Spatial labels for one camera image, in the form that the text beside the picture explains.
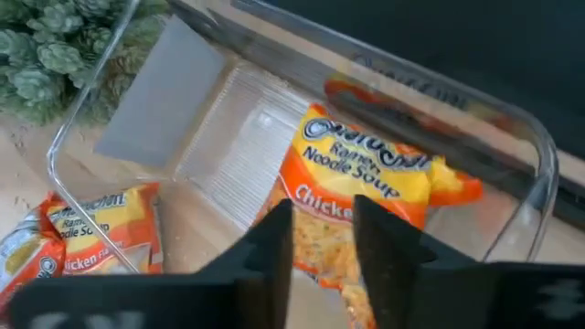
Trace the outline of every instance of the instant noodle packet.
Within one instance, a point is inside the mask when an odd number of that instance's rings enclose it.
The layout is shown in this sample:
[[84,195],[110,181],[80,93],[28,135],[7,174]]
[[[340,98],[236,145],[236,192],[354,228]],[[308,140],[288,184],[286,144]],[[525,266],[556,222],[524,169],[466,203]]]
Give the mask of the instant noodle packet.
[[482,184],[449,168],[441,156],[384,140],[335,120],[321,105],[310,106],[257,220],[290,198],[294,266],[325,288],[367,301],[352,231],[354,195],[367,196],[423,229],[428,206],[474,201],[482,195]]
[[[163,270],[158,187],[145,184],[82,204],[141,273]],[[67,246],[63,275],[127,272],[92,228],[58,196],[48,199],[47,215]]]
[[35,278],[58,277],[63,272],[65,243],[45,209],[32,210],[0,241],[0,313],[16,290]]

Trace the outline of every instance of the dark background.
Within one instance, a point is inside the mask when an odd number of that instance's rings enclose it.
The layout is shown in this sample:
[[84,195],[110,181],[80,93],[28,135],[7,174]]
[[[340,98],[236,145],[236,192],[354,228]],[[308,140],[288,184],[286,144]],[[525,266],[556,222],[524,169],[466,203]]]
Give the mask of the dark background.
[[264,1],[518,105],[585,158],[585,1]]

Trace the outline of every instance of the ramen noodle package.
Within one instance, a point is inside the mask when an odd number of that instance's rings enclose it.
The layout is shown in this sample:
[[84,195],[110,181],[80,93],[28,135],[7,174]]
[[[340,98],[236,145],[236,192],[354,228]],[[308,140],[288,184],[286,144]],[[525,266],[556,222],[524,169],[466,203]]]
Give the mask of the ramen noodle package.
[[[158,184],[146,184],[82,205],[142,273],[160,273],[163,267],[157,193]],[[50,197],[47,212],[67,246],[64,275],[127,272],[92,228],[64,201]]]
[[32,210],[0,242],[0,311],[16,290],[35,278],[60,276],[65,243],[43,215],[45,205]]
[[357,194],[423,228],[427,206],[474,201],[482,185],[449,168],[443,157],[384,140],[311,105],[258,220],[290,198],[295,205],[294,265],[324,287],[351,287],[347,295],[364,297],[365,291],[353,293],[360,278],[351,227]]

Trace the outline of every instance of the glass baking dish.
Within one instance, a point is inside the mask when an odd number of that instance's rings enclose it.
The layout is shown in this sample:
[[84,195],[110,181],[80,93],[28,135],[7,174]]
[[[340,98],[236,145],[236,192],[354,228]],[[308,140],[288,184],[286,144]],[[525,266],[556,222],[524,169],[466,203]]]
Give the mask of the glass baking dish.
[[[380,135],[445,155],[450,166],[484,181],[481,200],[430,209],[429,234],[477,260],[536,257],[558,183],[555,145],[540,122],[479,90],[262,2],[172,1],[176,15],[226,54],[226,67],[180,152],[164,168],[94,153],[103,129],[76,122],[101,88],[92,86],[138,3],[128,2],[92,80],[70,105],[48,151],[56,191],[129,272],[136,267],[80,206],[84,200],[160,182],[165,271],[196,271],[251,224],[312,102]],[[331,97],[326,83],[332,77],[394,106],[380,111],[351,97]],[[262,165],[254,163],[258,158]],[[83,170],[72,175],[72,166]]]

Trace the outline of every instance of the green plant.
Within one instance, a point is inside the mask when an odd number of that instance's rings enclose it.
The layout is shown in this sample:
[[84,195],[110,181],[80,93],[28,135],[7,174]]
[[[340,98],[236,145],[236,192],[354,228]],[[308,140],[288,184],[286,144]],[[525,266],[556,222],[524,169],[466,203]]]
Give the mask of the green plant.
[[[0,111],[45,124],[88,82],[124,0],[0,0]],[[84,109],[106,123],[166,20],[165,0],[143,0]]]

